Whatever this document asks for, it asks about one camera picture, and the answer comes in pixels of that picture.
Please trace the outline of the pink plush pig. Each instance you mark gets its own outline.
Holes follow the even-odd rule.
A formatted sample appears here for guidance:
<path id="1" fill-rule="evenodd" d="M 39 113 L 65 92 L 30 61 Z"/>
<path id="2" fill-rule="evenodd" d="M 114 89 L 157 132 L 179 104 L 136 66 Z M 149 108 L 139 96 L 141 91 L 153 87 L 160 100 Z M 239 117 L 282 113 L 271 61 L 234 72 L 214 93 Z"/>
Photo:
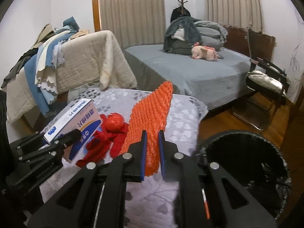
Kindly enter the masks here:
<path id="1" fill-rule="evenodd" d="M 207 61 L 217 61 L 219 55 L 213 47 L 201 46 L 196 42 L 191 49 L 192 59 L 195 60 L 207 60 Z"/>

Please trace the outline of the right beige curtain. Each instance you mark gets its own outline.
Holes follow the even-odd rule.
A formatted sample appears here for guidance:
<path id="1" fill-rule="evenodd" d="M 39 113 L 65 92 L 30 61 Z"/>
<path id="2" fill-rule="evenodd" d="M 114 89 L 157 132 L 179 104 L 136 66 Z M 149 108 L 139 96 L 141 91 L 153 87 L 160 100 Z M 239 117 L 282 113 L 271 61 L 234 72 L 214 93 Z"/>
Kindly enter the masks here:
<path id="1" fill-rule="evenodd" d="M 258 33 L 264 29 L 260 0 L 207 0 L 207 20 Z"/>

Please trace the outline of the medicine box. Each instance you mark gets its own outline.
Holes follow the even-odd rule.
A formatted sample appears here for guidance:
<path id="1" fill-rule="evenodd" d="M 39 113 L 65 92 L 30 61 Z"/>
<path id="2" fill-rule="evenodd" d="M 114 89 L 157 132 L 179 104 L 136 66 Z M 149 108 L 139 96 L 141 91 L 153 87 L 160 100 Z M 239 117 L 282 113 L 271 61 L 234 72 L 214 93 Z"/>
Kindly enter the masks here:
<path id="1" fill-rule="evenodd" d="M 44 133 L 44 138 L 48 143 L 52 143 L 62 135 L 78 129 L 81 132 L 80 139 L 66 149 L 63 155 L 65 160 L 71 163 L 101 124 L 102 119 L 93 100 L 82 98 L 51 125 Z"/>

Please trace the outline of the red cloth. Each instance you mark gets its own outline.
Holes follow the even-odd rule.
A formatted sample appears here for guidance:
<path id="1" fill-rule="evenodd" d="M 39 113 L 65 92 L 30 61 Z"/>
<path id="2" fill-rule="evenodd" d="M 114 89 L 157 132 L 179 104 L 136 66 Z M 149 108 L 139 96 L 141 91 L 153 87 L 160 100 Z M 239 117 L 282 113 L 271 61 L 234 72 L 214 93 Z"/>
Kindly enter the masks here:
<path id="1" fill-rule="evenodd" d="M 111 133 L 105 128 L 105 121 L 108 116 L 100 114 L 100 117 L 102 119 L 101 131 L 96 130 L 93 134 L 93 138 L 87 143 L 86 156 L 83 159 L 78 160 L 76 163 L 80 168 L 83 168 L 90 162 L 94 162 L 96 164 L 101 162 L 106 157 L 108 151 L 110 151 L 111 158 L 117 157 L 126 139 L 129 126 L 128 123 L 124 123 L 121 131 Z"/>

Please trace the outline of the beige quilt on rack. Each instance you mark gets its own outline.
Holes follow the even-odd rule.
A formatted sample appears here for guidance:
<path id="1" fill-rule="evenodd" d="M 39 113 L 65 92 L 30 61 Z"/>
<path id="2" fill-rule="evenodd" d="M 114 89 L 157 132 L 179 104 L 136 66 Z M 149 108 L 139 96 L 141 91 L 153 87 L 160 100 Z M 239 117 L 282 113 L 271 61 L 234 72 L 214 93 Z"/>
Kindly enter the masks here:
<path id="1" fill-rule="evenodd" d="M 65 63 L 56 70 L 58 93 L 99 80 L 99 87 L 133 89 L 137 80 L 121 47 L 109 30 L 102 30 L 71 40 L 63 45 Z M 6 86 L 7 120 L 21 118 L 37 104 L 24 70 Z"/>

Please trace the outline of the blue and cream cloths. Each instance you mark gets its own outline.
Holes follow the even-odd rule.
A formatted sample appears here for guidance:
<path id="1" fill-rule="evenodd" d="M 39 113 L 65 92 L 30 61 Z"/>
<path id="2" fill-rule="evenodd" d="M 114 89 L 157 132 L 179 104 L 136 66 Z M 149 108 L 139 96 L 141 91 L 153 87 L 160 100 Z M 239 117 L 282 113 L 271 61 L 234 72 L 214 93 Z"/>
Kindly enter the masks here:
<path id="1" fill-rule="evenodd" d="M 56 70 L 65 63 L 62 46 L 78 31 L 79 26 L 73 17 L 66 19 L 60 29 L 53 29 L 51 24 L 45 25 L 34 45 L 19 58 L 3 79 L 1 88 L 15 79 L 23 68 L 35 103 L 41 113 L 46 115 L 58 96 Z"/>

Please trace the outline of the orange foam mesh sheet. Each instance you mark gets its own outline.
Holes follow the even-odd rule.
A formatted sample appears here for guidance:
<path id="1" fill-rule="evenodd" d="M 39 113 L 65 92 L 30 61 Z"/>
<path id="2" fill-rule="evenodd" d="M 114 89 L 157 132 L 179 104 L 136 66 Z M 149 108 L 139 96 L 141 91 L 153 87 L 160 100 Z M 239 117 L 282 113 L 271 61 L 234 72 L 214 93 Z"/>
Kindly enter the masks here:
<path id="1" fill-rule="evenodd" d="M 120 154 L 126 153 L 131 144 L 139 142 L 142 131 L 145 130 L 147 149 L 144 175 L 147 177 L 157 173 L 159 169 L 158 133 L 166 128 L 172 97 L 173 85 L 170 81 L 165 81 L 132 108 L 127 136 Z"/>

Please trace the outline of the coat rack with jacket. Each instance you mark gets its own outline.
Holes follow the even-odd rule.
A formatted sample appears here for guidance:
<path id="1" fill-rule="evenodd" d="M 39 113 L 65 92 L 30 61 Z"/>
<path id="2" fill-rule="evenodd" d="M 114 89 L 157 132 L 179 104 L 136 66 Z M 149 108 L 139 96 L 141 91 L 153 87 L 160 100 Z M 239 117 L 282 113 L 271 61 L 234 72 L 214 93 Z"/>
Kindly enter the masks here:
<path id="1" fill-rule="evenodd" d="M 187 10 L 184 6 L 184 4 L 187 3 L 187 1 L 178 0 L 178 3 L 179 3 L 179 7 L 173 9 L 173 11 L 171 13 L 170 22 L 172 22 L 180 17 L 190 17 L 191 16 L 189 10 Z"/>

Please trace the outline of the left beige curtain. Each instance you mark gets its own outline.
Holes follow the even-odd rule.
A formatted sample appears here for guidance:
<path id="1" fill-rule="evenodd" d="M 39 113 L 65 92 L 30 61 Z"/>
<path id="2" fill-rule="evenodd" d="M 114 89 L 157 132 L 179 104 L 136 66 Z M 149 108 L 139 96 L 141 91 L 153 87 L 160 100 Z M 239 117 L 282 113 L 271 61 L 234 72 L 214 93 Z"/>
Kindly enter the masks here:
<path id="1" fill-rule="evenodd" d="M 114 33 L 120 47 L 162 44 L 164 0 L 99 0 L 101 28 Z"/>

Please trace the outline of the grey bed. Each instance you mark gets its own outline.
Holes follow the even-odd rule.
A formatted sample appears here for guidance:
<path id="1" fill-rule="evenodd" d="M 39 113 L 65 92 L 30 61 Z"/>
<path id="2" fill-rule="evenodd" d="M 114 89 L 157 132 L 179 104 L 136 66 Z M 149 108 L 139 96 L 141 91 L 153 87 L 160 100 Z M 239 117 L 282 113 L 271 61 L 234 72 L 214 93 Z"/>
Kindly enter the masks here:
<path id="1" fill-rule="evenodd" d="M 250 58 L 227 48 L 222 48 L 219 54 L 222 59 L 211 62 L 166 53 L 162 45 L 132 46 L 125 50 L 138 89 L 153 91 L 170 81 L 175 94 L 192 96 L 209 109 L 252 93 L 245 83 Z"/>

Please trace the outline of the pile of grey blankets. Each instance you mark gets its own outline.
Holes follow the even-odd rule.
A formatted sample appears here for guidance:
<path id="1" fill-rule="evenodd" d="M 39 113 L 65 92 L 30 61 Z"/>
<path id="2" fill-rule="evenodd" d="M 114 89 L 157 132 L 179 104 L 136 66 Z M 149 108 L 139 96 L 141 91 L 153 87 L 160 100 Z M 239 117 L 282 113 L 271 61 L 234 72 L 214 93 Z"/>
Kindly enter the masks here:
<path id="1" fill-rule="evenodd" d="M 188 47 L 195 43 L 220 49 L 227 42 L 228 31 L 216 22 L 193 17 L 179 17 L 171 22 L 164 34 L 164 52 L 174 51 L 174 41 L 185 42 Z"/>

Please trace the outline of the black chair with cushion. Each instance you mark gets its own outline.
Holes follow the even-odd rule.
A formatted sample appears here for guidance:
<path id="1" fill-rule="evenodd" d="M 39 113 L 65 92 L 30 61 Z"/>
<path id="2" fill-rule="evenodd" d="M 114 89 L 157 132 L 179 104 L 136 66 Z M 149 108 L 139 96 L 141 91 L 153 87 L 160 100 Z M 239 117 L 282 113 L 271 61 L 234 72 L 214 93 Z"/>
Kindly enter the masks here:
<path id="1" fill-rule="evenodd" d="M 252 91 L 232 108 L 232 114 L 258 131 L 266 130 L 278 108 L 286 104 L 290 87 L 285 70 L 266 58 L 250 58 L 245 84 Z"/>

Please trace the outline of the beige curtain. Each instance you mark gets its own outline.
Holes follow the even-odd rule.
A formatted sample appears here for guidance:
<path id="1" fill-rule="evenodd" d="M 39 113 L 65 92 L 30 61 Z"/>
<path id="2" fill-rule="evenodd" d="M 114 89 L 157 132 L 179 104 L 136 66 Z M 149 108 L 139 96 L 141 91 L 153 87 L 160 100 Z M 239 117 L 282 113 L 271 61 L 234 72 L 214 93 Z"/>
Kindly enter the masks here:
<path id="1" fill-rule="evenodd" d="M 264 29 L 260 0 L 207 0 L 207 20 L 258 33 Z"/>
<path id="2" fill-rule="evenodd" d="M 162 44 L 164 0 L 99 0 L 101 28 L 114 33 L 120 47 Z"/>

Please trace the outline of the wooden headboard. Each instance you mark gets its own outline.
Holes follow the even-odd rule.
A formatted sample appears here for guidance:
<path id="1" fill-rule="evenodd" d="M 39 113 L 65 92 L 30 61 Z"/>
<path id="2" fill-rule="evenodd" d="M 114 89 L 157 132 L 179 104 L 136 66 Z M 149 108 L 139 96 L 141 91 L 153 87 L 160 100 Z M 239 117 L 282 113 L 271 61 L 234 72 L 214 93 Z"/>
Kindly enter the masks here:
<path id="1" fill-rule="evenodd" d="M 224 26 L 228 31 L 227 41 L 224 47 L 239 52 L 252 59 L 273 59 L 276 44 L 274 36 L 257 33 L 251 29 L 242 29 L 232 26 Z"/>

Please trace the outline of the red plastic ball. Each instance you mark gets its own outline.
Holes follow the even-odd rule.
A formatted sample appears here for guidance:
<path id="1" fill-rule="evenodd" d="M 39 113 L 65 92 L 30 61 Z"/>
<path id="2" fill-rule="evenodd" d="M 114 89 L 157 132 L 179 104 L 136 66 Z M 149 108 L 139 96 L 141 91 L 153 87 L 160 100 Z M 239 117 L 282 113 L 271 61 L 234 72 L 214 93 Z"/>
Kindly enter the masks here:
<path id="1" fill-rule="evenodd" d="M 115 133 L 122 130 L 124 126 L 124 118 L 119 113 L 111 113 L 105 121 L 105 128 L 108 132 Z"/>

